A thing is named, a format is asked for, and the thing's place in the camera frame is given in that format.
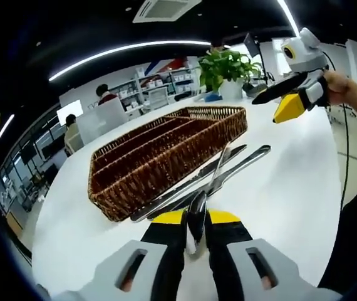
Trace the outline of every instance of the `basket compartment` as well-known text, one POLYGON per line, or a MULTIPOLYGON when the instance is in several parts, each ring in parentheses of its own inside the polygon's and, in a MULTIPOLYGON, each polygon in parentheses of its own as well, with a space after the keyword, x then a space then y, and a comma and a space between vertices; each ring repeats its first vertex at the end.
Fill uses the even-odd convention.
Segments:
POLYGON ((124 142, 126 142, 138 135, 141 135, 142 133, 144 133, 148 130, 153 129, 153 128, 157 127, 158 125, 164 124, 165 122, 168 122, 170 120, 171 119, 167 119, 165 117, 160 117, 160 118, 155 119, 147 124, 141 125, 140 127, 137 127, 136 129, 129 131, 128 133, 122 135, 121 137, 107 143, 107 145, 96 150, 92 155, 92 159, 96 160, 97 158, 104 156, 105 154, 107 154, 114 148, 118 147, 119 145, 123 144, 124 142))

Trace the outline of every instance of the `ceiling light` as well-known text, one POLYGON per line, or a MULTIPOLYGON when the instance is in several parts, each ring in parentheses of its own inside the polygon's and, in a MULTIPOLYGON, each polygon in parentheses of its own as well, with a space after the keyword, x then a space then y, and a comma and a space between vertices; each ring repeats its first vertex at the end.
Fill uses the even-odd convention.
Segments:
POLYGON ((210 46, 209 42, 203 42, 203 41, 154 41, 154 42, 146 42, 146 43, 139 43, 139 44, 132 44, 132 45, 127 45, 127 46, 122 46, 118 48, 114 48, 108 51, 104 51, 101 53, 98 53, 97 55, 90 56, 89 58, 85 58, 84 60, 78 61, 75 64, 72 64, 71 66, 59 71, 58 73, 52 75, 49 78, 49 81, 52 82, 53 80, 57 79, 61 75, 65 74, 66 72, 69 72, 70 70, 77 68, 78 66, 81 66, 82 64, 85 64, 89 61, 92 61, 96 58, 100 58, 105 55, 110 55, 112 53, 124 51, 124 50, 130 50, 134 48, 142 48, 142 47, 147 47, 147 46, 157 46, 157 45, 200 45, 200 46, 210 46))
POLYGON ((13 120, 14 118, 14 114, 12 114, 12 116, 9 117, 8 121, 6 121, 6 123, 3 125, 3 128, 0 131, 0 138, 2 137, 4 131, 6 130, 6 128, 9 126, 10 122, 13 120))
POLYGON ((292 14, 291 14, 286 2, 284 0, 277 0, 277 1, 280 4, 281 8, 283 9, 284 14, 286 14, 286 17, 290 22, 290 25, 292 27, 292 30, 294 31, 294 34, 299 38, 299 31, 298 31, 297 24, 296 24, 294 18, 292 17, 292 14))

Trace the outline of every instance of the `desk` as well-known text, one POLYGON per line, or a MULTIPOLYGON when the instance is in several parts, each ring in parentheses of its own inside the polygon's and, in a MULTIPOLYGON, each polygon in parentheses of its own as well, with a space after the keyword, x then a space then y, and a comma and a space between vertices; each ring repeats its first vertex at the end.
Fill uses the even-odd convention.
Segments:
POLYGON ((127 110, 125 113, 127 115, 130 115, 131 113, 141 110, 142 108, 143 108, 143 105, 137 105, 135 108, 131 108, 130 110, 127 110))
MULTIPOLYGON (((127 241, 139 240, 149 226, 147 220, 112 223, 90 202, 87 187, 93 151, 189 105, 241 105, 247 109, 248 131, 233 145, 247 143, 248 148, 223 171, 262 144, 272 146, 267 156, 227 181, 208 207, 236 214, 253 238, 267 240, 298 264, 303 279, 319 283, 333 249, 341 199, 336 146, 325 110, 314 108, 298 119, 274 124, 275 102, 254 106, 249 99, 213 103, 194 99, 125 123, 67 159, 46 196, 33 242, 33 275, 51 296, 79 290, 91 281, 97 264, 127 241)), ((177 300, 217 298, 207 260, 205 255, 186 264, 177 300)))

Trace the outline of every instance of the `computer monitor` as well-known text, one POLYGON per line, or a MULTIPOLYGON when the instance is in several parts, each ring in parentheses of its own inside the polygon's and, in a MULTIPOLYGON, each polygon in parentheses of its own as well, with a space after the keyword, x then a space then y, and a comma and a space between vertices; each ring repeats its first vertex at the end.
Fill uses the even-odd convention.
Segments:
POLYGON ((36 155, 34 144, 29 143, 26 146, 24 146, 24 148, 21 149, 20 154, 21 154, 21 160, 23 160, 24 165, 27 165, 28 162, 36 155))
POLYGON ((56 113, 58 114, 60 125, 64 125, 66 123, 66 117, 70 114, 73 114, 78 117, 83 113, 81 101, 78 99, 75 102, 69 103, 67 106, 61 108, 56 113))
POLYGON ((247 33, 247 36, 246 36, 246 38, 244 40, 244 44, 247 47, 251 57, 255 57, 255 56, 260 54, 259 53, 259 47, 257 46, 255 40, 252 38, 250 33, 247 33))

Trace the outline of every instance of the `gray gripper housing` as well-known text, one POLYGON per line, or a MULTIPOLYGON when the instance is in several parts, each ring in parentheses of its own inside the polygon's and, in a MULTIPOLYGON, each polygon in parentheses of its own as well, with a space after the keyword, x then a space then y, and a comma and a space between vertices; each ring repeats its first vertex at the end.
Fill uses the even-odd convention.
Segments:
POLYGON ((79 291, 66 291, 56 296, 57 301, 149 301, 159 263, 166 245, 131 240, 112 256, 101 262, 93 280, 79 291), (138 255, 145 255, 132 283, 124 292, 120 285, 138 255))
MULTIPOLYGON (((264 240, 242 241, 227 245, 239 274, 244 300, 247 301, 335 301, 341 295, 316 288, 304 281, 297 265, 264 240), (264 290, 249 254, 255 254, 276 284, 264 290)), ((167 246, 129 241, 100 263, 93 280, 79 291, 66 291, 55 301, 149 301, 157 269, 167 246), (127 270, 139 254, 145 255, 129 292, 119 289, 127 270)))
POLYGON ((295 262, 262 239, 230 243, 229 253, 239 274, 244 300, 249 301, 335 301, 341 295, 316 288, 299 276, 295 262), (261 277, 249 254, 255 254, 273 280, 272 289, 264 290, 261 277))

